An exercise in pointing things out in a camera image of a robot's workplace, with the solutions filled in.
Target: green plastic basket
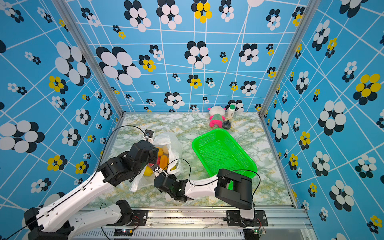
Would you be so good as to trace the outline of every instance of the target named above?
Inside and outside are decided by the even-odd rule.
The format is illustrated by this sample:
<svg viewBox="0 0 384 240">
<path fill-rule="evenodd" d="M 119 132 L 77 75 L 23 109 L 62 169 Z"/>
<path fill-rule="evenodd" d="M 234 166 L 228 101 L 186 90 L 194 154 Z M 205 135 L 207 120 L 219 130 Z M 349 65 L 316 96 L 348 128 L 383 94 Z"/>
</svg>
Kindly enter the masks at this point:
<svg viewBox="0 0 384 240">
<path fill-rule="evenodd" d="M 211 177 L 222 168 L 230 171 L 248 169 L 257 172 L 255 162 L 224 129 L 217 128 L 195 138 L 192 148 Z M 249 171 L 236 171 L 236 173 L 250 178 L 256 175 Z"/>
</svg>

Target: plastic bag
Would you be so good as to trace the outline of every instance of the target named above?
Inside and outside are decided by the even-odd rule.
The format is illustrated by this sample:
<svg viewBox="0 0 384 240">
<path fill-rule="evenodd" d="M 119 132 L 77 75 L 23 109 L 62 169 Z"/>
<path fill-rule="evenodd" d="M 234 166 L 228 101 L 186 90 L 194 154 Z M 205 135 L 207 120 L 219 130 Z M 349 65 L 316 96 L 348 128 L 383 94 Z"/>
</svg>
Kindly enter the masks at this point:
<svg viewBox="0 0 384 240">
<path fill-rule="evenodd" d="M 183 146 L 181 146 L 181 143 L 177 139 L 176 135 L 172 132 L 164 132 L 157 136 L 155 136 L 155 139 L 153 141 L 153 145 L 155 147 L 163 147 L 164 145 L 168 148 L 168 163 L 172 162 L 175 159 L 181 158 L 183 154 Z M 155 175 L 151 175 L 149 177 L 144 176 L 145 168 L 135 177 L 135 179 L 132 181 L 132 185 L 129 188 L 131 192 L 136 192 L 138 189 L 153 185 L 153 181 L 155 179 Z M 181 160 L 177 160 L 172 162 L 167 167 L 168 174 L 174 174 L 179 175 L 183 172 L 183 167 L 181 165 Z"/>
</svg>

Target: blue wallpaper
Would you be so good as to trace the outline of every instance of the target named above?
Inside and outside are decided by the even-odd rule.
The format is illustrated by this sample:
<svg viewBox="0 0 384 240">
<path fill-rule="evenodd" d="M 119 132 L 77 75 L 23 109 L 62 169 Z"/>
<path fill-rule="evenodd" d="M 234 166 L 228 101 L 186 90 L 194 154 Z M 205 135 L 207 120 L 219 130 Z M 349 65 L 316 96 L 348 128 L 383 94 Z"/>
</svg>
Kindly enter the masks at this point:
<svg viewBox="0 0 384 240">
<path fill-rule="evenodd" d="M 384 239 L 383 13 L 321 1 L 262 116 L 318 239 Z"/>
<path fill-rule="evenodd" d="M 308 0 L 67 3 L 125 111 L 255 112 Z"/>
<path fill-rule="evenodd" d="M 51 1 L 0 10 L 2 239 L 25 210 L 90 176 L 118 116 Z"/>
</svg>

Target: marble pattern surface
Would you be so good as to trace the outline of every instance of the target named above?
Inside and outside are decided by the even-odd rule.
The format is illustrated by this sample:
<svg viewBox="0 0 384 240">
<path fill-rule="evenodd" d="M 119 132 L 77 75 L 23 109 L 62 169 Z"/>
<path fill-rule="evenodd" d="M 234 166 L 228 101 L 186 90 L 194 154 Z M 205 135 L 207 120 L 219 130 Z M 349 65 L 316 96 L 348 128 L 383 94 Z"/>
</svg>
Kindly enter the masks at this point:
<svg viewBox="0 0 384 240">
<path fill-rule="evenodd" d="M 274 160 L 271 148 L 260 124 L 257 113 L 235 113 L 232 118 L 230 134 L 255 161 L 261 184 L 254 195 L 255 205 L 291 205 L 292 202 L 284 185 L 279 169 Z M 204 133 L 213 130 L 209 127 L 208 113 L 148 113 L 126 114 L 123 125 L 134 125 L 141 129 L 155 131 L 155 137 L 162 132 L 171 131 L 176 134 L 183 146 L 182 158 L 186 159 L 192 168 L 191 180 L 208 178 L 209 175 L 192 149 L 192 141 Z M 123 127 L 118 132 L 110 157 L 129 150 L 133 143 L 141 140 L 142 133 L 133 127 Z M 184 172 L 177 179 L 187 179 L 189 167 L 182 161 Z M 252 179 L 253 190 L 258 184 L 258 177 Z M 88 207 L 100 207 L 105 202 L 114 204 L 117 200 L 126 199 L 132 207 L 162 207 L 162 206 L 228 206 L 227 203 L 215 197 L 201 197 L 194 201 L 180 203 L 166 198 L 153 185 L 143 187 L 136 192 L 130 192 L 130 183 L 122 182 L 109 192 L 94 199 Z"/>
</svg>

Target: pink and white stuffed animal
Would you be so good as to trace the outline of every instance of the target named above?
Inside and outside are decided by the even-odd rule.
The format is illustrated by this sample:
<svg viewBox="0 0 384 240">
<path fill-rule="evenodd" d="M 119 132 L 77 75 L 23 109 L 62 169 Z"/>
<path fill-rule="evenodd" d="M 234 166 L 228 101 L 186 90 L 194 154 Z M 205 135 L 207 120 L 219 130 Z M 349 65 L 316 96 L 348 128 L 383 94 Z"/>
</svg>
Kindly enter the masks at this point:
<svg viewBox="0 0 384 240">
<path fill-rule="evenodd" d="M 222 128 L 223 121 L 225 120 L 225 108 L 222 108 L 220 106 L 213 106 L 211 108 L 208 108 L 209 110 L 209 119 L 211 120 L 209 122 L 210 127 L 214 127 L 217 125 L 219 128 Z"/>
</svg>

